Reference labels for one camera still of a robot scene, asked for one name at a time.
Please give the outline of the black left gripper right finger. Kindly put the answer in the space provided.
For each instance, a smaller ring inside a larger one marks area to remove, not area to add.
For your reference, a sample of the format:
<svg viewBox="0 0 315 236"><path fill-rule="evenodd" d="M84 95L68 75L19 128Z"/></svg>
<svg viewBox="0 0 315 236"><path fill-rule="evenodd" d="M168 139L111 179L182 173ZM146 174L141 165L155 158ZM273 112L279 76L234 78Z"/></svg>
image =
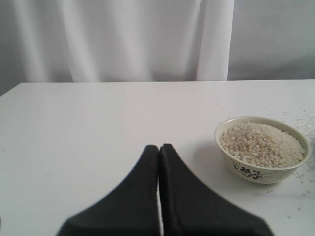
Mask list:
<svg viewBox="0 0 315 236"><path fill-rule="evenodd" d="M267 223L207 187L171 144L158 160L159 197L166 236L271 236Z"/></svg>

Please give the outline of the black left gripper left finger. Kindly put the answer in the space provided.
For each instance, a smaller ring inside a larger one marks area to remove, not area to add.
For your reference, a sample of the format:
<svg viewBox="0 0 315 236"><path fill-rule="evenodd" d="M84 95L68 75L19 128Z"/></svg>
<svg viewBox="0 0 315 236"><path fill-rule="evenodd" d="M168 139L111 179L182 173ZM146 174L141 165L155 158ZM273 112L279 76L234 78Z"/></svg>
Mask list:
<svg viewBox="0 0 315 236"><path fill-rule="evenodd" d="M147 145L125 179L106 197L68 218L60 236L158 236L158 155Z"/></svg>

